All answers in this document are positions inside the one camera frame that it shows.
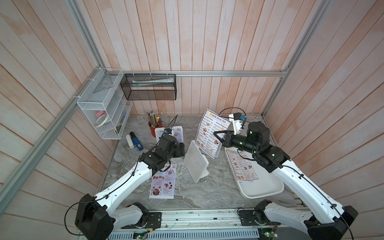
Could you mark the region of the dim sum menu sheet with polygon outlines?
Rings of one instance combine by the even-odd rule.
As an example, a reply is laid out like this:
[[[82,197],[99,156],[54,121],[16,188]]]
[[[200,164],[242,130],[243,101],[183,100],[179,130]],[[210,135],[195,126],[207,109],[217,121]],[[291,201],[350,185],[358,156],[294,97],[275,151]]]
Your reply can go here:
[[[214,136],[214,132],[226,131],[230,123],[229,120],[220,117],[209,109],[205,111],[195,139],[196,144],[204,154],[213,159],[219,156],[222,143]]]

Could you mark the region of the white menu holder front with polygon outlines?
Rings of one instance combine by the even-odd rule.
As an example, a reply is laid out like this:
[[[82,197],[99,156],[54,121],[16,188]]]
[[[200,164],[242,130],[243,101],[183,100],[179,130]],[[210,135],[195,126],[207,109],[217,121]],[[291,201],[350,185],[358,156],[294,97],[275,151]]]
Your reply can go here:
[[[200,151],[200,148],[195,140],[192,140],[188,147],[188,151],[184,158],[184,164],[186,165],[194,183],[198,183],[200,179],[209,175],[207,170],[209,162],[205,155],[203,155]]]

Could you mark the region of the red special menu sheet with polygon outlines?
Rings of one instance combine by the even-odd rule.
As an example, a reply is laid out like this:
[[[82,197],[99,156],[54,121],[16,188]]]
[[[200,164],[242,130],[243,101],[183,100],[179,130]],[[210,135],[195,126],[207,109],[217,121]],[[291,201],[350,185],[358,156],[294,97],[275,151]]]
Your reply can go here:
[[[176,187],[177,165],[165,165],[163,169],[152,177],[150,188],[150,199],[166,199],[174,198]]]

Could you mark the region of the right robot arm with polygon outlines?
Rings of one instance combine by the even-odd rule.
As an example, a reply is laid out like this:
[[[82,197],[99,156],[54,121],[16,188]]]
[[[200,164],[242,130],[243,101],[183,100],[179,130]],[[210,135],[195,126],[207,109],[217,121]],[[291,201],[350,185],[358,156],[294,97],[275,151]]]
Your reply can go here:
[[[224,147],[252,155],[251,160],[286,184],[309,208],[293,210],[263,200],[254,210],[258,225],[281,223],[306,233],[313,240],[340,240],[358,216],[352,206],[343,206],[311,181],[281,148],[270,144],[270,129],[262,122],[248,124],[245,136],[234,131],[215,131]]]

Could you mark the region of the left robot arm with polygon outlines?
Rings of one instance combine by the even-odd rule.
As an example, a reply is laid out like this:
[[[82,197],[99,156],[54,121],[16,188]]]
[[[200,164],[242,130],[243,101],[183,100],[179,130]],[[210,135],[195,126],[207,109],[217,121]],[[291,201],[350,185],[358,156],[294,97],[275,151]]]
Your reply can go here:
[[[124,176],[95,196],[86,194],[81,198],[75,226],[88,240],[106,240],[112,231],[126,226],[148,227],[149,211],[142,204],[135,202],[123,209],[118,207],[138,186],[157,172],[167,170],[172,158],[184,155],[184,143],[179,143],[172,135],[160,137]]]

